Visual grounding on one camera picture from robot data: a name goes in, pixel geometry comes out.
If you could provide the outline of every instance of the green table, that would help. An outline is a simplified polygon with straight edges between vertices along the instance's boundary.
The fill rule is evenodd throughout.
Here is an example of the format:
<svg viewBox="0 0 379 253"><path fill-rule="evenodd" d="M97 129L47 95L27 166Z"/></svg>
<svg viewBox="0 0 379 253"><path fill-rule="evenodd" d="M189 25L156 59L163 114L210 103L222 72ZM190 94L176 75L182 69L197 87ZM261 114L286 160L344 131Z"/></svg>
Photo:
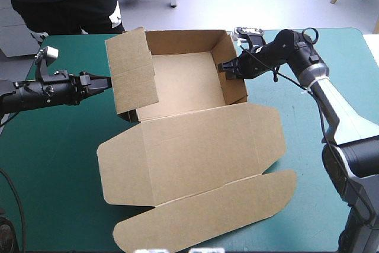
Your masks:
<svg viewBox="0 0 379 253"><path fill-rule="evenodd" d="M271 41L277 31L267 31ZM49 68L108 75L104 40L109 35L51 36L59 49ZM365 118L379 123L379 69L355 29L323 29L316 49L330 78ZM281 72L291 74L288 66ZM207 241L229 251L333 251L348 215L321 160L322 134L313 100L289 82L266 73L246 81L249 101L279 109L287 152L269 171L292 168L295 195L273 218ZM1 167L23 201L29 251L118 251L114 225L147 208L108 205L102 196L96 149L132 124L115 114L112 90L83 101L21 113L0 136ZM0 206L19 228L16 203L0 178Z"/></svg>

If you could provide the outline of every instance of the black cable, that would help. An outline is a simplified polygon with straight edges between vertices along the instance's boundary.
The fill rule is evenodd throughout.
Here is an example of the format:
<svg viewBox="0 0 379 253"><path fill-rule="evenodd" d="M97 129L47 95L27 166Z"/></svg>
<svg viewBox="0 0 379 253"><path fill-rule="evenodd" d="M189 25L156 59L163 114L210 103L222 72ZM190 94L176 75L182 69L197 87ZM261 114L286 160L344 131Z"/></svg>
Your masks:
<svg viewBox="0 0 379 253"><path fill-rule="evenodd" d="M347 182L349 183L349 185L352 187L352 189L354 190L355 194L358 196L358 198L363 202L364 206L367 208L369 214L370 214L370 217L365 220L357 211L356 213L358 214L358 219L362 222L362 224L364 226L367 226L368 228L372 229L372 230L379 230L379 228L375 228L373 226L370 225L370 222L373 220L373 218L375 218L375 213L372 211L370 205L367 203L367 201L363 198L363 196L359 193L359 191L355 188L355 186L353 185L353 183L351 183L351 181L349 180L349 177L347 175L347 173L345 172L345 169L343 167L343 165L341 164L341 162L339 161L339 159L336 157L333 149L332 149L332 146L329 142L329 140L326 138L326 132L325 132L325 126L324 126L324 118L323 118L323 113L322 113L322 109L321 109L321 105L320 105L320 102L319 102L319 99L312 93L310 92L307 88L301 86L299 83L297 83L295 80L285 76L284 74L281 74L280 72L276 71L275 69L269 67L268 65L264 64L264 62L262 62L260 59L258 59L255 55L253 55L248 49L245 49L244 47L240 46L240 48L245 51L248 55L250 55L253 59L255 59L257 62L259 62L261 65L263 65L264 67L266 67L267 69L271 70L274 74L277 74L283 78L285 78L286 80L292 82L294 85L298 86L299 88L301 88L302 90L305 90L307 91L307 93L309 95L311 95L311 97L315 100L315 102L317 103L317 106L318 106L318 109L319 109L319 114L320 114L320 122L321 122L321 130L322 130L322 134L323 134L323 138L331 152L331 154L333 155L334 159L336 160L337 164L339 165L339 167L341 168L342 170L342 173L343 175L345 176Z"/></svg>
<svg viewBox="0 0 379 253"><path fill-rule="evenodd" d="M5 122L0 124L0 127L4 127L6 124L8 124L11 120L14 119L15 116L17 116L20 112L15 113L12 117L8 118Z"/></svg>
<svg viewBox="0 0 379 253"><path fill-rule="evenodd" d="M22 252L26 253L26 225L25 225L25 215L24 215L23 205L21 204L21 199L16 191L16 188L12 182L11 177L9 177L9 175L2 168L0 168L0 173L4 176L9 186L11 187L11 190L17 202L18 211L20 213L20 219L21 219L21 234L22 234L22 243L23 243Z"/></svg>

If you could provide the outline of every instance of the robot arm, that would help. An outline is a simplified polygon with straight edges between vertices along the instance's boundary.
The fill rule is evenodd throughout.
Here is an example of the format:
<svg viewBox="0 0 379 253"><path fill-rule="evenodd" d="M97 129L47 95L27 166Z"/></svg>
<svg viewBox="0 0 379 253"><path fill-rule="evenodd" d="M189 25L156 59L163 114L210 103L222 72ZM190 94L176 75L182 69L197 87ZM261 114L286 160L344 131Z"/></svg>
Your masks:
<svg viewBox="0 0 379 253"><path fill-rule="evenodd" d="M56 105L78 105L82 100L111 88L111 79L81 72L67 71L49 75L47 67L58 57L58 50L45 47L35 56L35 80L11 82L0 80L0 119L4 114Z"/></svg>
<svg viewBox="0 0 379 253"><path fill-rule="evenodd" d="M323 163L342 200L352 208L339 238L339 252L374 253L379 246L379 126L360 117L329 80L329 68L305 34L282 30L265 44L262 30L237 28L249 50L219 65L227 79L252 79L288 63L325 116Z"/></svg>

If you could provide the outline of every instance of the cardboard box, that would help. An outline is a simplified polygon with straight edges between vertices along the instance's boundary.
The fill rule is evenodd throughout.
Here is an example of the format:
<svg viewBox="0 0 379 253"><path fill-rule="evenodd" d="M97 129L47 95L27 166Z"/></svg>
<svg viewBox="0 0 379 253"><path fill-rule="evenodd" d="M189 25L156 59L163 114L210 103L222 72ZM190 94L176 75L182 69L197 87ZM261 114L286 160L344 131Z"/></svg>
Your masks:
<svg viewBox="0 0 379 253"><path fill-rule="evenodd" d="M115 226L122 250L177 252L288 203L295 173L262 175L285 152L279 114L217 73L236 56L225 31L138 28L106 44L117 114L141 123L98 148L104 198L155 207Z"/></svg>

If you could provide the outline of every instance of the person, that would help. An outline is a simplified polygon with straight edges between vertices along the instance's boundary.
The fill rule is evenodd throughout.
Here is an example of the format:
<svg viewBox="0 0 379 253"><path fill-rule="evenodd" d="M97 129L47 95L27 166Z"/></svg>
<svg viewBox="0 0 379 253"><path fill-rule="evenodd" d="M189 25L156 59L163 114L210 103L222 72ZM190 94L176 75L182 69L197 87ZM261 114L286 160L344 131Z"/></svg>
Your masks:
<svg viewBox="0 0 379 253"><path fill-rule="evenodd" d="M32 36L41 43L49 35L121 34L117 0L11 0Z"/></svg>

